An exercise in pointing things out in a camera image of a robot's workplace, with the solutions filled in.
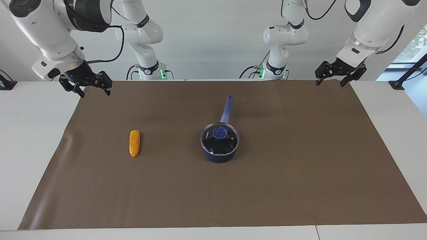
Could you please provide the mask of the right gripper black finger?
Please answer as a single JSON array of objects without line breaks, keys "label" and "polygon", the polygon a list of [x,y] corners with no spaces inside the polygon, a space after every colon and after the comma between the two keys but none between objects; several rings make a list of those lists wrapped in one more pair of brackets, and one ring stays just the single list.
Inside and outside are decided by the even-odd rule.
[{"label": "right gripper black finger", "polygon": [[59,77],[59,83],[67,92],[73,92],[78,94],[81,98],[84,98],[84,91],[81,90],[80,86],[76,83],[72,85],[67,77]]},{"label": "right gripper black finger", "polygon": [[107,96],[111,95],[112,80],[105,71],[100,71],[98,73],[98,85],[99,88],[105,91]]}]

